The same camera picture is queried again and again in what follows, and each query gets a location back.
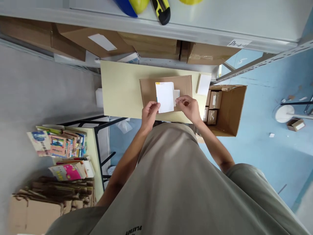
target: gray wall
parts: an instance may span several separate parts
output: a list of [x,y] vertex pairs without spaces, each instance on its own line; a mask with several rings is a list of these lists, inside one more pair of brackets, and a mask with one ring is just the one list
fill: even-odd
[[26,132],[99,114],[100,77],[0,45],[0,234],[7,234],[10,195],[51,165]]

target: floor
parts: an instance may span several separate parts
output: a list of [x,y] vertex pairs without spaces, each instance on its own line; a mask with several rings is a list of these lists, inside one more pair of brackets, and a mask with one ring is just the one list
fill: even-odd
[[[228,63],[238,68],[261,53],[242,50]],[[224,84],[247,85],[245,103],[237,137],[219,137],[236,163],[248,163],[260,168],[274,189],[289,207],[292,207],[313,169],[313,120],[305,120],[306,127],[299,132],[287,129],[286,124],[273,118],[273,110],[282,99],[294,95],[293,101],[313,95],[313,50],[266,65],[227,80]],[[302,114],[305,106],[296,112]],[[116,126],[110,127],[111,151],[117,154],[117,164],[140,127],[139,119],[131,119],[133,130],[123,134]],[[200,148],[214,163],[205,144]]]
[[7,234],[10,195],[52,164],[37,156],[26,132],[103,109],[95,101],[99,76],[1,45],[0,71],[0,234]]

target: beige t-shirt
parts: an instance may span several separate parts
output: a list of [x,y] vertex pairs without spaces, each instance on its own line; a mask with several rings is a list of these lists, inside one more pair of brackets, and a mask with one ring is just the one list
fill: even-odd
[[223,174],[192,130],[152,129],[139,161],[109,208],[70,212],[48,235],[309,234],[257,168],[237,164]]

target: person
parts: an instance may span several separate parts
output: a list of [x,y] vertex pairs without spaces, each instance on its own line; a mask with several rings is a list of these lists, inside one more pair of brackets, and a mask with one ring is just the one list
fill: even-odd
[[259,169],[235,164],[195,99],[181,96],[176,103],[221,171],[188,126],[153,128],[160,104],[151,101],[97,206],[61,216],[47,235],[309,234]]

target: shelf label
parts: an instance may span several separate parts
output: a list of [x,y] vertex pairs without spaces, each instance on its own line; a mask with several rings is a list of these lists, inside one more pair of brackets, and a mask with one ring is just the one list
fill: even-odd
[[244,39],[234,39],[228,44],[228,47],[235,47],[235,48],[244,48],[246,45],[251,43],[250,40],[244,40]]

